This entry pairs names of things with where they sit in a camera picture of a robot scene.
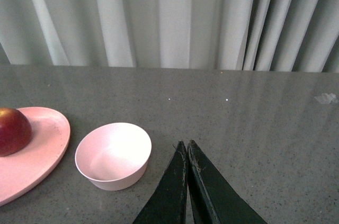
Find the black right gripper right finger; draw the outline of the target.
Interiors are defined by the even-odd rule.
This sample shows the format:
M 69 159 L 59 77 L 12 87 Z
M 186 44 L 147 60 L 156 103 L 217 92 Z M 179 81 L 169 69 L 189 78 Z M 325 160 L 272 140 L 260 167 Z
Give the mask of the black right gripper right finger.
M 194 140 L 188 186 L 195 223 L 266 223 L 230 186 Z

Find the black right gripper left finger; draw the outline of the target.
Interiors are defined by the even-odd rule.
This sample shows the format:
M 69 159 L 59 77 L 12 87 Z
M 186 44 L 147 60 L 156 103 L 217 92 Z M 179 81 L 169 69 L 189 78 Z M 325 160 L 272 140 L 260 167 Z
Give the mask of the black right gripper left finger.
M 186 223 L 188 173 L 188 153 L 180 141 L 154 193 L 133 223 Z

